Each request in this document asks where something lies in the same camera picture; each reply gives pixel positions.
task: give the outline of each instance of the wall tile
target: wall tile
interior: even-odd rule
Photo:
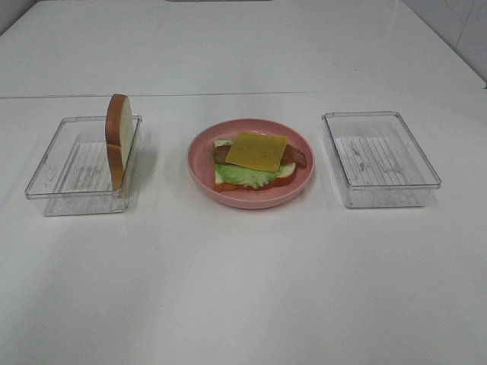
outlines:
[[[474,0],[403,0],[450,46],[455,47]]]
[[[487,0],[475,0],[457,52],[487,82]]]

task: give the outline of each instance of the white wall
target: white wall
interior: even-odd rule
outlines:
[[[34,2],[34,0],[0,0],[0,34],[5,32]]]
[[[487,82],[487,0],[403,0]]]

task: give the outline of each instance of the bread crust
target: bread crust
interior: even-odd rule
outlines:
[[[122,148],[113,144],[107,144],[108,166],[110,174],[112,175],[113,190],[118,190],[122,186],[123,162],[122,162]]]
[[[108,104],[107,120],[105,122],[105,140],[107,144],[120,146],[120,120],[122,118],[122,108],[126,95],[114,94]]]

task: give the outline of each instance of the cheese slice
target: cheese slice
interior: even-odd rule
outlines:
[[[277,171],[288,137],[239,132],[225,162],[260,171]]]

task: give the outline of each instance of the sandwich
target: sandwich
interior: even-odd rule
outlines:
[[[113,190],[118,190],[122,186],[133,135],[134,127],[129,98],[126,95],[114,94],[108,105],[105,121],[108,166]]]
[[[298,168],[307,166],[304,154],[286,136],[239,132],[233,140],[214,140],[212,147],[217,192],[285,186]]]

